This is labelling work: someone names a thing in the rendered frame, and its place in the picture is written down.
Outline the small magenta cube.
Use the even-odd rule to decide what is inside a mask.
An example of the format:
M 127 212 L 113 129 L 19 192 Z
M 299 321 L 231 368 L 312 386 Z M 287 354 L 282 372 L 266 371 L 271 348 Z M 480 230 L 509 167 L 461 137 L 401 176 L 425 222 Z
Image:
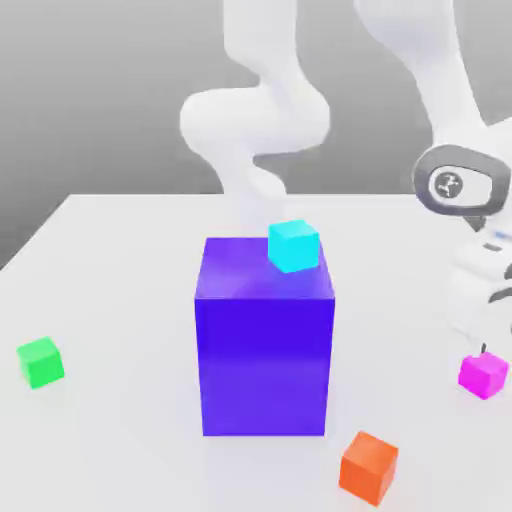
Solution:
M 463 359 L 458 384 L 482 400 L 500 392 L 509 372 L 509 363 L 490 352 Z

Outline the small orange cube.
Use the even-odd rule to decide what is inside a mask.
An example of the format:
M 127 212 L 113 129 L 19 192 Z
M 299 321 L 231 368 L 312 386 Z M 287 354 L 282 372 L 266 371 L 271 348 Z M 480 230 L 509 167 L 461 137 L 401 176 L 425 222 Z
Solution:
M 339 487 L 373 506 L 379 506 L 390 487 L 399 449 L 359 431 L 342 455 Z

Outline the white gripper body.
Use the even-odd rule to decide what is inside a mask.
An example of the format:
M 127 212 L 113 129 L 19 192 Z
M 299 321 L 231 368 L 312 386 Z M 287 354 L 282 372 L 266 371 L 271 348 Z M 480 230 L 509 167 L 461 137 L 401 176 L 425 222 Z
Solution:
M 512 255 L 458 255 L 450 281 L 452 326 L 470 343 L 487 307 L 512 298 Z

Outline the small green cube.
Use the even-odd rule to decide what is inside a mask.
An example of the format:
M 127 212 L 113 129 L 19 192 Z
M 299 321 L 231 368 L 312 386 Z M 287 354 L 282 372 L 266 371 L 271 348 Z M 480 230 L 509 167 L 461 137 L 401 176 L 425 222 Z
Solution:
M 60 351 L 50 337 L 23 344 L 16 349 L 16 354 L 31 389 L 41 388 L 65 375 Z

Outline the small cyan cube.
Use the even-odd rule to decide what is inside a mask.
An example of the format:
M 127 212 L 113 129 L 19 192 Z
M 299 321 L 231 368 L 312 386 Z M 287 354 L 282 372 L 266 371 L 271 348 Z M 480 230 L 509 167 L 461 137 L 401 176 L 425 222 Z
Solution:
M 283 273 L 319 265 L 320 237 L 302 219 L 271 224 L 268 228 L 268 259 Z

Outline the large purple box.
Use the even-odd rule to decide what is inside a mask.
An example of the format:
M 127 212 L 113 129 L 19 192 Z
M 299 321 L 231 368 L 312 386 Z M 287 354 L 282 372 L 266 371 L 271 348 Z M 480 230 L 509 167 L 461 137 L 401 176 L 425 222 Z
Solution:
M 326 260 L 283 273 L 264 238 L 209 237 L 194 307 L 204 435 L 324 434 L 335 313 Z

